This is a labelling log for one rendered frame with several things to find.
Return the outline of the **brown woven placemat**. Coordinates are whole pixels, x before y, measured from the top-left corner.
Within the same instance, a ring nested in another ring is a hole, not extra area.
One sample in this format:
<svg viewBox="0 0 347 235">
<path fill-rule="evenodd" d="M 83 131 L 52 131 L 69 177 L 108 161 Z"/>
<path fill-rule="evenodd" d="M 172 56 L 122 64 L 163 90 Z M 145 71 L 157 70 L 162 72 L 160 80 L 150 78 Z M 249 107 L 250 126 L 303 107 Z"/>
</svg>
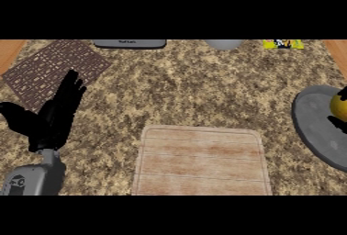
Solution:
<svg viewBox="0 0 347 235">
<path fill-rule="evenodd" d="M 4 80 L 24 107 L 39 112 L 70 70 L 79 72 L 83 85 L 89 85 L 110 66 L 111 63 L 82 40 L 60 39 L 4 73 Z"/>
</svg>

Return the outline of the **yellow printed package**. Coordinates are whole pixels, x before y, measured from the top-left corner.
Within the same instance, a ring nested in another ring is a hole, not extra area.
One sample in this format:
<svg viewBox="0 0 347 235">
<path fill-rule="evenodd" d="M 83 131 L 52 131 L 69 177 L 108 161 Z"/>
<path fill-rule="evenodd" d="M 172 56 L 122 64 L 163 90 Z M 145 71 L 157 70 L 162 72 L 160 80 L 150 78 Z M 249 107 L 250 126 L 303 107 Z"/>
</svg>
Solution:
<svg viewBox="0 0 347 235">
<path fill-rule="evenodd" d="M 299 39 L 265 39 L 265 49 L 299 49 L 305 48 L 305 43 Z"/>
</svg>

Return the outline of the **grey round container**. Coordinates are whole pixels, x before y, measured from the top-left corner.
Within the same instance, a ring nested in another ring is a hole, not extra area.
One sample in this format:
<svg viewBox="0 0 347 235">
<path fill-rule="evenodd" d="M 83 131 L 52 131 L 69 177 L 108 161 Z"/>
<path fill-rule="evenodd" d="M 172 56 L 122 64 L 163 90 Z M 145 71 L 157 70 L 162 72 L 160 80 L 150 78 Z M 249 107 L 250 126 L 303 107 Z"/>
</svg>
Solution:
<svg viewBox="0 0 347 235">
<path fill-rule="evenodd" d="M 207 45 L 216 50 L 234 50 L 243 43 L 243 39 L 207 39 Z"/>
</svg>

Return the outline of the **pale wooden cutting board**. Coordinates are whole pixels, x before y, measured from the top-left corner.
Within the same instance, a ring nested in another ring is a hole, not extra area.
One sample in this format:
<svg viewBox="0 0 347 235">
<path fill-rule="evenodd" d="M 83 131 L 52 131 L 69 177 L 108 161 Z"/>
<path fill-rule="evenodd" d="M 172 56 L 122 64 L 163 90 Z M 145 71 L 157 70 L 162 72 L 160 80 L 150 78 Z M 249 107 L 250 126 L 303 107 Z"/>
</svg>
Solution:
<svg viewBox="0 0 347 235">
<path fill-rule="evenodd" d="M 272 193 L 258 131 L 173 125 L 144 128 L 135 196 L 269 196 Z"/>
</svg>

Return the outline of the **yellow lemon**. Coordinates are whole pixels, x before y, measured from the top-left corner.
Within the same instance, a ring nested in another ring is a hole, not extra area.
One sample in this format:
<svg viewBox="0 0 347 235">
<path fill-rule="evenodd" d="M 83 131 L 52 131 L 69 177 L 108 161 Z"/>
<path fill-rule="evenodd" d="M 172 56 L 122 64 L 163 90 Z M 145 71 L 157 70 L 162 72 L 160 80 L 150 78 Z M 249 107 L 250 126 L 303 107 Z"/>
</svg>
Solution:
<svg viewBox="0 0 347 235">
<path fill-rule="evenodd" d="M 340 100 L 340 95 L 334 95 L 330 103 L 331 113 L 336 118 L 347 122 L 347 100 Z"/>
</svg>

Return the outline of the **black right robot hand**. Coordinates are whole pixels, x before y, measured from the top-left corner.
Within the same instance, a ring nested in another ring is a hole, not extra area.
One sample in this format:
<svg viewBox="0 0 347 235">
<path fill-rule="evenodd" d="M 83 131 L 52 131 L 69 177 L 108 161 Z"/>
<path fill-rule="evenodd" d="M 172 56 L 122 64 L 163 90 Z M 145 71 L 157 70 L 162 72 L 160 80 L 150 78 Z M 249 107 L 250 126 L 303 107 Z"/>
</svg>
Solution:
<svg viewBox="0 0 347 235">
<path fill-rule="evenodd" d="M 347 86 L 339 91 L 337 95 L 340 95 L 340 100 L 347 100 Z M 347 122 L 342 121 L 334 115 L 329 117 L 329 120 L 333 122 L 337 129 L 342 130 L 345 134 L 347 134 Z"/>
</svg>

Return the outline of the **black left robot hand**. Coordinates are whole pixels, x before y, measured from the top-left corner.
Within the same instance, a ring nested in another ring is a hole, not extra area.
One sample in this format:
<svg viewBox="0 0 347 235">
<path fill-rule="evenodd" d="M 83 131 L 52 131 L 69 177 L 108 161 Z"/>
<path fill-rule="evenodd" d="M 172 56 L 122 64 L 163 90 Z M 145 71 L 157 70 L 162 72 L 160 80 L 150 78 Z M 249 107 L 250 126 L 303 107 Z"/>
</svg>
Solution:
<svg viewBox="0 0 347 235">
<path fill-rule="evenodd" d="M 88 87 L 79 72 L 69 71 L 58 87 L 55 97 L 42 106 L 41 112 L 11 102 L 0 102 L 0 114 L 10 129 L 29 137 L 29 150 L 58 150 L 67 143 L 75 123 L 75 113 Z"/>
</svg>

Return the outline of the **grey pan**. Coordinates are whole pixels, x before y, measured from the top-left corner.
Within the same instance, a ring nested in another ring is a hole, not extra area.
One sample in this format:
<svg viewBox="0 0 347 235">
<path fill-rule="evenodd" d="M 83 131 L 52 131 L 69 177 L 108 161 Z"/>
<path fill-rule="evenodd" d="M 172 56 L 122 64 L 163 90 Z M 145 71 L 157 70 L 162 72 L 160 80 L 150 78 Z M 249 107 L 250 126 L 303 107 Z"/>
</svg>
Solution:
<svg viewBox="0 0 347 235">
<path fill-rule="evenodd" d="M 309 86 L 295 97 L 292 118 L 302 141 L 314 154 L 347 173 L 347 134 L 329 120 L 331 98 L 337 93 L 339 88 L 330 85 Z"/>
</svg>

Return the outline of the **grey flat appliance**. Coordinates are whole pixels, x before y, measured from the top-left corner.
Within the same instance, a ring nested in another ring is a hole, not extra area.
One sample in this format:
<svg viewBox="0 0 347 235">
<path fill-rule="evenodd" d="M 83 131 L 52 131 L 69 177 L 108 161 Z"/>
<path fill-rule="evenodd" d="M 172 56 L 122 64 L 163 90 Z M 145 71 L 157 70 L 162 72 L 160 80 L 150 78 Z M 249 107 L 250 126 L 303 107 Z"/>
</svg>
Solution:
<svg viewBox="0 0 347 235">
<path fill-rule="evenodd" d="M 166 39 L 95 39 L 94 44 L 106 49 L 163 49 Z"/>
</svg>

